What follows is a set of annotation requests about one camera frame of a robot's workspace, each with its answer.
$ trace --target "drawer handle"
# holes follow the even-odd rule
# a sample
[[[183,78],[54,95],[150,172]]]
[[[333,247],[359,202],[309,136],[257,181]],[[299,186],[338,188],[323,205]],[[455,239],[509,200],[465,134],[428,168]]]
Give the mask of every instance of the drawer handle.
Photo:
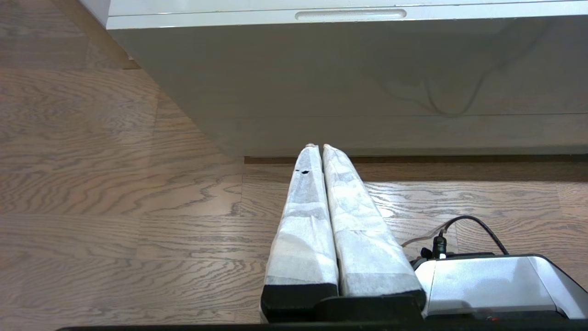
[[[406,17],[404,9],[360,9],[300,11],[295,15],[298,21],[388,21]]]

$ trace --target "white cabinet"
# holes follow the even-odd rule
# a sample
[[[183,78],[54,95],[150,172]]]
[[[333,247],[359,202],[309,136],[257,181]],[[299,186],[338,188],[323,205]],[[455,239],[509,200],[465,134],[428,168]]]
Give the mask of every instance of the white cabinet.
[[[112,0],[107,29],[227,154],[583,154],[587,14],[586,1]]]

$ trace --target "wood grain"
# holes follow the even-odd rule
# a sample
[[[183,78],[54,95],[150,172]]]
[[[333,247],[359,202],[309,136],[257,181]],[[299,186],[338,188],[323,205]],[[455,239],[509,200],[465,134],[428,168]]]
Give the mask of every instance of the wood grain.
[[[236,216],[241,199],[240,175],[30,173],[0,183],[4,214]]]
[[[84,37],[49,1],[1,0],[0,8],[0,38]]]
[[[151,132],[96,128],[12,133],[0,143],[0,173],[147,171],[151,143]]]
[[[21,294],[25,276],[23,261],[22,253],[0,252],[0,309],[18,306],[16,300]]]
[[[557,184],[562,213],[566,218],[588,219],[588,183],[565,182]]]
[[[226,216],[142,219],[137,255],[145,260],[265,262],[279,222]]]
[[[241,216],[280,219],[293,165],[247,165],[243,175]]]
[[[159,106],[150,168],[170,173],[241,173],[242,157],[223,155],[165,94],[159,96]]]
[[[31,257],[21,307],[256,309],[264,264]]]
[[[93,42],[88,43],[88,49],[86,50],[85,58],[86,69],[120,69],[120,66],[111,60],[100,47],[96,46]]]
[[[238,310],[235,313],[236,324],[259,324],[260,320],[258,310]]]
[[[2,331],[55,331],[67,326],[233,323],[234,312],[183,309],[0,308]]]
[[[1,218],[2,252],[55,259],[136,256],[138,219],[20,214]]]
[[[542,181],[366,181],[384,217],[553,219],[562,216],[555,184]]]
[[[364,181],[588,181],[583,161],[354,164]]]
[[[22,70],[2,69],[2,101],[37,105],[60,102],[94,102],[129,105],[138,101],[155,104],[158,86],[142,70]]]
[[[510,254],[542,254],[562,268],[584,288],[588,262],[580,252],[588,250],[588,224],[585,220],[484,219]],[[461,253],[493,251],[496,244],[474,222],[460,221],[457,238]]]
[[[26,69],[82,69],[86,37],[0,39],[0,67]]]
[[[139,69],[139,65],[108,34],[100,22],[78,0],[51,0],[63,14],[123,69]]]

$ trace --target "cable plug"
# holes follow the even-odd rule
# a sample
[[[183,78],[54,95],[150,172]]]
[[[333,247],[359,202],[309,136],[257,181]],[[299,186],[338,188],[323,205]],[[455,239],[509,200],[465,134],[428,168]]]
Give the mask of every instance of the cable plug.
[[[447,239],[443,237],[443,232],[439,233],[433,239],[433,258],[445,259],[447,257]]]

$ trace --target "black cable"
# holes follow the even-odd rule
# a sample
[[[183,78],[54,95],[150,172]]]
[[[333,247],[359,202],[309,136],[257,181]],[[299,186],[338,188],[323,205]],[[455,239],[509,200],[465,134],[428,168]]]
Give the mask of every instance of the black cable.
[[[494,234],[494,232],[492,232],[492,230],[484,222],[482,222],[481,220],[479,220],[478,218],[473,217],[473,216],[464,215],[464,216],[458,216],[454,219],[451,219],[450,221],[445,223],[445,228],[443,230],[441,230],[441,232],[439,233],[439,236],[443,237],[443,232],[447,232],[447,230],[449,229],[451,224],[453,224],[459,220],[472,220],[472,221],[476,222],[477,224],[479,224],[484,230],[486,230],[486,232],[490,235],[492,240],[494,240],[494,242],[496,243],[498,248],[500,248],[502,253],[504,255],[509,255],[509,252],[506,250],[504,245],[502,245],[502,243],[500,242],[500,239],[498,239],[498,237]]]

